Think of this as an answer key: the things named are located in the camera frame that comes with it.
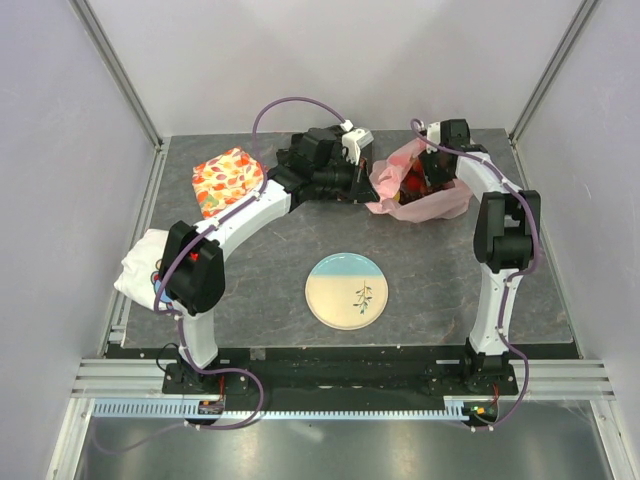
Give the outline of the red fake lychee bunch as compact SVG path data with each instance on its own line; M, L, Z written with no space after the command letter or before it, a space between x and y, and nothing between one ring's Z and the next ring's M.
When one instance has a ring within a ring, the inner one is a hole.
M408 204L430 194L429 185L419 162L411 166L401 181L398 192L401 195L400 204Z

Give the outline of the pink plastic bag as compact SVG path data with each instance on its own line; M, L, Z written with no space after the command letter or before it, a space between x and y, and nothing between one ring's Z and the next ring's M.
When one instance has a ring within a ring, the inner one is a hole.
M425 152L426 144L415 139L373 164L369 179L380 199L366 204L371 213L421 223L452 219L468 210L472 192L460 180L443 188L427 185L419 165L419 155Z

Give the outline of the beige blue ceramic plate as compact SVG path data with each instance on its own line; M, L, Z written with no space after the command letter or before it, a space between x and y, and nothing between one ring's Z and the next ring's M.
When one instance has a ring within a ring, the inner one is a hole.
M312 268L304 293L317 320L335 330L354 331L382 315L389 287L380 267L369 258L336 253Z

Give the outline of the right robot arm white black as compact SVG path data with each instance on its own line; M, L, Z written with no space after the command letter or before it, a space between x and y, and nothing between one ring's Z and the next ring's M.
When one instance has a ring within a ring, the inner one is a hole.
M442 187L463 182L479 201L473 253L481 268L481 291L474 326L466 340L458 381L467 392L483 392L494 375L508 370L509 327L517 290L540 258L541 197L524 190L497 167L487 150L471 140L464 119L411 129L426 149L419 161L427 184Z

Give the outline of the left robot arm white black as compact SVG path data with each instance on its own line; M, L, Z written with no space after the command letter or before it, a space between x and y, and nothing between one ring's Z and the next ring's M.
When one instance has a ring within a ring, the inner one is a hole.
M311 128L292 136L259 186L200 225L183 221L169 230L160 264L161 292L171 300L181 356L190 364L185 382L208 393L219 382L213 309L224 294L225 261L272 221L307 201L376 202L369 179L374 138L370 130Z

